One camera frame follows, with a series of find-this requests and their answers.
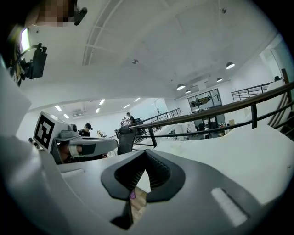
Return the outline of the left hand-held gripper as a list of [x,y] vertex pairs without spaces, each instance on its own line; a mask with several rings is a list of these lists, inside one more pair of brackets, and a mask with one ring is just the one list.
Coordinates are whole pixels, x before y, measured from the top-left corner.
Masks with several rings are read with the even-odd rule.
[[118,142],[111,138],[79,137],[75,124],[58,119],[42,111],[37,121],[34,141],[46,152],[50,153],[56,164],[63,160],[58,150],[58,144],[68,142],[71,156],[96,157],[108,153],[118,147]]

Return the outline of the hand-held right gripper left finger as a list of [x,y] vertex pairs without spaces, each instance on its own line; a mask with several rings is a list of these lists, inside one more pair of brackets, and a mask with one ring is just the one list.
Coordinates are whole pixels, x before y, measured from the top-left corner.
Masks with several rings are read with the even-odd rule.
[[32,225],[23,235],[147,235],[133,221],[130,200],[112,198],[101,168],[57,166],[53,157],[15,137],[3,139],[3,183],[17,211]]

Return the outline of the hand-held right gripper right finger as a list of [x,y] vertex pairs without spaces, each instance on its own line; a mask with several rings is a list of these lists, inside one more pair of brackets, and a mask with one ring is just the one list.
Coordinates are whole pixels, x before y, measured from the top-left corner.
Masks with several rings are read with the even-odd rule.
[[147,207],[135,235],[246,235],[268,207],[215,168],[147,150]]

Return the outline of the person's left hand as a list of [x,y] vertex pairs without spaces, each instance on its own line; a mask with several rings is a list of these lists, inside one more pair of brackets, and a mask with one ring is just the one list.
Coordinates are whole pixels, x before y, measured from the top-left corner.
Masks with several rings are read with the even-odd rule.
[[81,145],[68,145],[60,144],[58,145],[59,155],[63,163],[67,163],[68,159],[71,158],[73,153],[74,155],[80,155],[82,152]]

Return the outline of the black mesh office chair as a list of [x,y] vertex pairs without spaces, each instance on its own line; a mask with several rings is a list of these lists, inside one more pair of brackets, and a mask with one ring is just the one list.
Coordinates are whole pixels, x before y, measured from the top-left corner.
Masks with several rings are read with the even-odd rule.
[[132,152],[136,131],[130,129],[129,126],[123,126],[119,130],[119,143],[117,154],[122,155]]

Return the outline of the group of ceiling strip lights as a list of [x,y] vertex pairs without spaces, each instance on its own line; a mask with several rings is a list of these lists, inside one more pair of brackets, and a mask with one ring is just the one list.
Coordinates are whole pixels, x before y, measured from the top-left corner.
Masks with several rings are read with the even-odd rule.
[[56,105],[52,108],[60,117],[83,118],[92,115],[105,115],[120,112],[133,107],[143,98],[121,98],[121,99],[99,99],[90,101],[79,101],[76,103]]

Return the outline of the black railing with wooden handrail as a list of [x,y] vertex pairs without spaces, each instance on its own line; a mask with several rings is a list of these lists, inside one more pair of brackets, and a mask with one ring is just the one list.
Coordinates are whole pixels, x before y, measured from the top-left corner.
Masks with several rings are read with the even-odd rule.
[[[185,115],[185,116],[179,116],[179,117],[174,117],[171,119],[166,119],[164,121],[157,121],[154,123],[148,123],[148,124],[140,124],[140,125],[135,125],[135,126],[130,126],[130,130],[137,130],[137,129],[147,129],[148,134],[147,135],[135,135],[134,138],[136,139],[144,139],[144,138],[150,138],[152,141],[152,144],[144,144],[144,146],[152,146],[156,147],[157,142],[156,138],[165,138],[165,137],[180,137],[180,136],[190,136],[190,135],[198,135],[198,134],[206,134],[206,133],[212,133],[212,132],[221,132],[227,129],[235,129],[239,128],[245,125],[251,125],[252,128],[257,128],[258,122],[266,119],[268,117],[275,116],[277,113],[282,113],[284,110],[288,109],[292,105],[294,105],[294,101],[291,100],[291,91],[294,89],[294,82],[282,85],[278,88],[275,88],[273,90],[267,91],[265,93],[247,98],[242,101],[234,102],[231,104],[227,104],[224,106],[220,106],[217,108],[209,109],[203,112],[195,113],[195,114],[190,114],[190,115]],[[275,97],[278,97],[282,95],[283,97],[286,98],[286,104],[281,103],[278,106],[278,109],[275,109],[272,112],[266,113],[264,115],[258,116],[258,111],[257,111],[257,105],[261,104],[265,101],[271,100]],[[212,116],[216,117],[221,114],[227,114],[230,112],[238,111],[244,108],[250,107],[251,110],[251,119],[248,121],[244,121],[241,123],[237,124],[231,124],[230,126],[225,126],[225,127],[218,127],[218,128],[209,128],[208,130],[202,130],[202,131],[194,131],[194,132],[185,132],[185,133],[176,133],[176,134],[159,134],[155,135],[153,129],[156,127],[164,127],[168,125],[173,125],[173,124],[181,124],[181,123],[186,123],[190,121],[195,121],[198,119],[203,119],[203,118],[210,118]]]

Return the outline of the black framed glass window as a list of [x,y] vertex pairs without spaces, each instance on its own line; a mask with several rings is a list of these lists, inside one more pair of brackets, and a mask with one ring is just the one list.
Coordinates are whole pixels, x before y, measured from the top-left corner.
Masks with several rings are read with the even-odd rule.
[[218,89],[192,96],[188,98],[188,102],[192,113],[222,106]]

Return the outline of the black body-worn device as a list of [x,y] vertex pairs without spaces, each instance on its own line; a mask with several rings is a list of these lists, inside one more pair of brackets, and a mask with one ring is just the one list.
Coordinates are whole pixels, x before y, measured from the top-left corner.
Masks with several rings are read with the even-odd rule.
[[[23,55],[29,50],[35,49],[33,58],[30,61],[25,61]],[[29,49],[25,50],[17,59],[20,62],[20,66],[24,73],[21,74],[21,79],[35,79],[41,78],[43,76],[43,71],[45,67],[45,62],[47,59],[47,47],[43,46],[41,43],[31,46]]]

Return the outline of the person's black printed shirt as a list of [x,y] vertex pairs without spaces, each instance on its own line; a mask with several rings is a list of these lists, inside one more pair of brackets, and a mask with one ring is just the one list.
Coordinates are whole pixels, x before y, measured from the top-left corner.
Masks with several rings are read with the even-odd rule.
[[8,35],[6,47],[6,67],[18,87],[22,83],[21,74],[24,73],[20,66],[20,62],[17,62],[18,57],[24,52],[21,46],[21,36],[23,30],[25,30],[25,28],[20,25],[14,26]]

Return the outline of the black balcony railing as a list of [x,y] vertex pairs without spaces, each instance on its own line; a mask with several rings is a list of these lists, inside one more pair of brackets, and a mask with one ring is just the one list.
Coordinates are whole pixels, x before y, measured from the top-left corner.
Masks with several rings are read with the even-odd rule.
[[232,98],[234,101],[242,101],[247,98],[263,94],[264,92],[266,92],[268,86],[269,86],[269,83],[266,83],[266,84],[257,85],[257,86],[249,87],[242,90],[237,90],[231,93]]

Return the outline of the bright ceiling light panel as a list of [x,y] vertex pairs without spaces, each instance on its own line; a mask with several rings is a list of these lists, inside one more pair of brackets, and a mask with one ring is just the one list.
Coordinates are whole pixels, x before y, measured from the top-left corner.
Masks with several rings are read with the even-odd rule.
[[25,29],[25,30],[22,31],[21,46],[22,46],[23,51],[28,50],[30,48],[28,29]]

